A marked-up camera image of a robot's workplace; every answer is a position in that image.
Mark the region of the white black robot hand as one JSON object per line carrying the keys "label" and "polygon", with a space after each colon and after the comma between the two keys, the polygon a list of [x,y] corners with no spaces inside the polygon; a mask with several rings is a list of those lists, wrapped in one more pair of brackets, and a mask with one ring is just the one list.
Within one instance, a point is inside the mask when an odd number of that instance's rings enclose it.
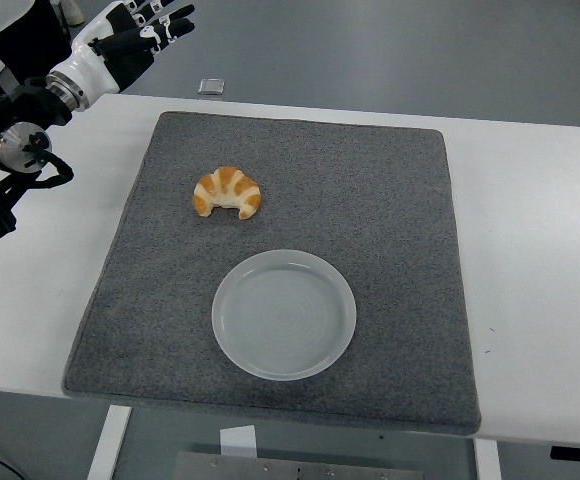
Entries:
{"label": "white black robot hand", "polygon": [[120,93],[138,80],[155,57],[195,25],[195,7],[169,1],[114,1],[72,42],[71,55],[46,77],[47,88],[71,110],[83,111],[105,94]]}

